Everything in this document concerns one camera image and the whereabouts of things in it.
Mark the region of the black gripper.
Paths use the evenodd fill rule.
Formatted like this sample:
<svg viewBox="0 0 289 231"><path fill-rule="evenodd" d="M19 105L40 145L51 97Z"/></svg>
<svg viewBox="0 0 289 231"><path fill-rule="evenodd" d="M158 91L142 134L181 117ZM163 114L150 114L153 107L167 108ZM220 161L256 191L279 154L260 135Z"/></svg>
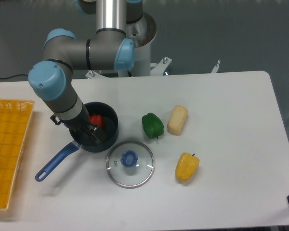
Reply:
<svg viewBox="0 0 289 231"><path fill-rule="evenodd" d="M89 128L89 113L86 108L82 108L76 117L69 120L63 120L55 114L50 119L55 125L63 124L69 130L73 130L73 137L79 142L102 144L106 140L106 133L99 126L90 125Z"/></svg>

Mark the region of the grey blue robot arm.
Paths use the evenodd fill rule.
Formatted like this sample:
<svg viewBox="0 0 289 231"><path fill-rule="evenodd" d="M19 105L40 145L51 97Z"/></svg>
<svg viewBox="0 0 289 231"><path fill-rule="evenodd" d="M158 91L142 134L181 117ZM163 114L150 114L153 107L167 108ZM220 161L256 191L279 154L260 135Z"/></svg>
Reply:
<svg viewBox="0 0 289 231"><path fill-rule="evenodd" d="M51 31L43 59L33 66L28 81L53 112L56 124L101 144L107 136L89 122L88 110L71 84L73 72L100 69L117 71L120 77L149 76L157 25L140 0L78 0L76 5L95 14L95 38L79 40L65 29Z"/></svg>

